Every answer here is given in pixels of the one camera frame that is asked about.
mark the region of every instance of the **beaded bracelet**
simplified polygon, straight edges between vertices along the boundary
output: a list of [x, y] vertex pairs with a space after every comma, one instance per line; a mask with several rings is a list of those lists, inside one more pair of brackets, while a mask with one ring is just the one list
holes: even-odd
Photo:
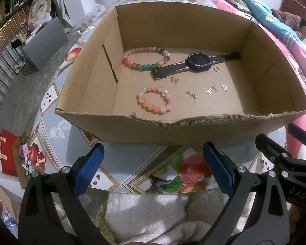
[[[146, 101], [144, 98], [144, 93], [147, 91], [157, 91], [158, 93], [162, 93], [162, 95], [164, 95], [167, 100], [166, 106], [160, 108], [159, 106], [154, 106], [154, 104]], [[163, 89], [163, 87], [148, 85], [146, 88], [144, 87], [141, 91], [139, 91], [137, 96], [139, 97], [139, 102], [142, 103], [144, 107], [148, 108], [149, 110], [154, 110], [156, 113], [161, 112], [164, 114], [167, 112], [167, 110], [170, 111], [172, 109], [173, 101], [169, 95], [169, 92], [166, 89]]]
[[[147, 65], [140, 65], [137, 63], [132, 63], [130, 60], [128, 60], [128, 56], [131, 55], [132, 53], [143, 52], [143, 51], [158, 52], [162, 56], [164, 56], [164, 58], [155, 64], [147, 64]], [[131, 50], [126, 51], [124, 53], [124, 56], [122, 57], [122, 63], [124, 65], [126, 65], [128, 68], [134, 68], [135, 70], [138, 70], [138, 71], [150, 71], [155, 67], [160, 67], [166, 64], [166, 62], [169, 62], [169, 60], [170, 60], [170, 53], [168, 53], [168, 51], [165, 49], [160, 49], [157, 47], [141, 47], [141, 48], [135, 48], [135, 49], [133, 48]]]

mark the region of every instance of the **black watch strap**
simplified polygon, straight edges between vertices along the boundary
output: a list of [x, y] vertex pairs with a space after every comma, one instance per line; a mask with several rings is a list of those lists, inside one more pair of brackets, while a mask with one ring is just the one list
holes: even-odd
[[233, 52], [227, 55], [209, 56], [209, 58], [212, 62], [212, 65], [214, 65], [218, 63], [224, 63], [224, 62], [240, 59], [240, 54], [238, 52]]
[[152, 69], [152, 74], [155, 78], [164, 78], [168, 75], [180, 73], [182, 71], [190, 70], [185, 61], [180, 63], [170, 64], [164, 67], [157, 67]]

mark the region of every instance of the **small gold jewelry piece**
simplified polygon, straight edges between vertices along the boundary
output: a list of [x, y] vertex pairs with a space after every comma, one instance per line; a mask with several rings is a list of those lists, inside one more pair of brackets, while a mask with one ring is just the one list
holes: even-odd
[[197, 96], [195, 93], [191, 93], [190, 91], [186, 91], [186, 94], [190, 95], [195, 101], [197, 100]]
[[171, 77], [171, 82], [174, 82], [175, 84], [177, 84], [180, 80], [174, 78], [173, 76]]
[[228, 91], [228, 88], [227, 88], [224, 84], [220, 84], [220, 86], [223, 88], [223, 90], [224, 90], [225, 92]]
[[207, 93], [208, 95], [211, 95], [213, 92], [216, 92], [216, 88], [215, 88], [215, 87], [211, 87], [211, 88], [209, 88], [209, 89], [206, 91], [206, 93]]

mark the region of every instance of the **metal bolt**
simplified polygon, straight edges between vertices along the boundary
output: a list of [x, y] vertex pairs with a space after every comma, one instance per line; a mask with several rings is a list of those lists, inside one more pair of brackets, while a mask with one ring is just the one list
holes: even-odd
[[288, 178], [289, 174], [286, 171], [282, 171], [281, 175], [284, 176], [285, 178]]
[[32, 177], [35, 178], [40, 174], [37, 170], [32, 173]]
[[64, 174], [67, 174], [69, 171], [70, 171], [70, 167], [69, 167], [69, 166], [64, 166], [64, 167], [61, 169], [61, 172], [64, 173]]
[[270, 171], [268, 172], [268, 174], [269, 174], [271, 177], [275, 177], [275, 172], [274, 172], [273, 170], [270, 170]]
[[246, 171], [246, 168], [244, 166], [238, 166], [237, 170], [241, 173], [244, 173]]

